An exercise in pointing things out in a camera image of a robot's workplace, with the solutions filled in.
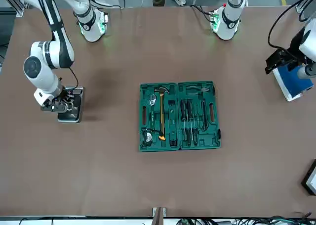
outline hammer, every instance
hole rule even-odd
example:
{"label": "hammer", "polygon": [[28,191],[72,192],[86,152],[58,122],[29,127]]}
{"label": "hammer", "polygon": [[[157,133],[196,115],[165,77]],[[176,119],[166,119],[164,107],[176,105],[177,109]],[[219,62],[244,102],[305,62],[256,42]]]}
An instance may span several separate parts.
{"label": "hammer", "polygon": [[164,108],[163,108],[163,98],[164,98],[164,92],[167,92],[169,94],[169,91],[167,88],[159,87],[154,90],[155,92],[159,92],[160,96],[160,134],[159,139],[165,141],[166,138],[164,137]]}

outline brown table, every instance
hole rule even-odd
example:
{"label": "brown table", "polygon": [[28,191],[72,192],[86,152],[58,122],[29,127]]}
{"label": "brown table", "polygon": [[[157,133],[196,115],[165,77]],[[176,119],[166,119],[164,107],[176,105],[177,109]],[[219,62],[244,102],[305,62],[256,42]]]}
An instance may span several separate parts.
{"label": "brown table", "polygon": [[[0,75],[0,215],[150,216],[164,206],[169,216],[316,216],[300,185],[316,156],[316,90],[287,103],[264,71],[283,10],[246,8],[228,42],[190,8],[115,10],[97,43],[62,10],[86,87],[76,125],[57,123],[33,97],[23,62],[50,32],[39,11],[26,11]],[[292,12],[272,42],[287,46],[300,27]],[[56,73],[75,83],[69,70]],[[215,83],[222,148],[140,153],[140,84],[198,80]]]}

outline green tool case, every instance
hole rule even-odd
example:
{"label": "green tool case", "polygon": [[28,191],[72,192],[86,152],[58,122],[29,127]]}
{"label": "green tool case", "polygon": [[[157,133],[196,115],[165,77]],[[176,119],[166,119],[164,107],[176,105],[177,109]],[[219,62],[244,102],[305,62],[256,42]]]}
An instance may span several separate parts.
{"label": "green tool case", "polygon": [[221,147],[213,82],[141,84],[139,132],[142,152]]}

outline screwdriver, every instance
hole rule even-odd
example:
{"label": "screwdriver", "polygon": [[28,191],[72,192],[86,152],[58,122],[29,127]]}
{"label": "screwdriver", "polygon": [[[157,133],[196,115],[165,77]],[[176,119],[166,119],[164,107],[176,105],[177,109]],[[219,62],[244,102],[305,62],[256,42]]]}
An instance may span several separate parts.
{"label": "screwdriver", "polygon": [[187,145],[190,146],[191,145],[191,137],[190,137],[190,129],[187,129]]}
{"label": "screwdriver", "polygon": [[196,128],[195,113],[197,112],[196,112],[195,107],[193,107],[193,128],[194,128],[193,129],[193,144],[197,146],[198,145],[198,130]]}
{"label": "screwdriver", "polygon": [[199,131],[199,114],[198,114],[198,105],[197,105],[197,130]]}
{"label": "screwdriver", "polygon": [[192,141],[193,141],[193,132],[192,132],[192,102],[190,100],[187,101],[187,110],[188,110],[188,116],[190,118],[191,121],[191,137],[192,137]]}
{"label": "screwdriver", "polygon": [[181,106],[181,120],[183,121],[183,129],[184,129],[184,140],[186,139],[186,103],[184,100],[180,102]]}

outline white robotic arm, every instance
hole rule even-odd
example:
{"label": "white robotic arm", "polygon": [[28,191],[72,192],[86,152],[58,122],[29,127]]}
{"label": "white robotic arm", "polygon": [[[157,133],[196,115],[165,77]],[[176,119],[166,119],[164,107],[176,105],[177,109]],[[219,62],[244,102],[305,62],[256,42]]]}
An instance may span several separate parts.
{"label": "white robotic arm", "polygon": [[297,75],[300,79],[316,77],[316,19],[311,18],[296,36],[292,39],[290,47],[284,51],[277,49],[266,63],[266,73],[275,68],[287,65],[288,71],[300,67]]}
{"label": "white robotic arm", "polygon": [[214,11],[211,19],[211,29],[222,40],[230,40],[237,31],[245,0],[228,0],[226,6]]}
{"label": "white robotic arm", "polygon": [[[64,0],[73,9],[79,21],[81,33],[89,42],[95,42],[105,34],[108,15],[90,4],[91,0]],[[119,0],[94,0],[102,6],[119,7]]]}
{"label": "white robotic arm", "polygon": [[69,68],[75,56],[66,34],[63,20],[54,0],[25,0],[42,10],[52,31],[53,39],[34,42],[30,56],[25,60],[23,70],[26,77],[37,88],[34,93],[42,111],[66,113],[74,109],[74,90],[66,88],[52,71],[55,68]]}

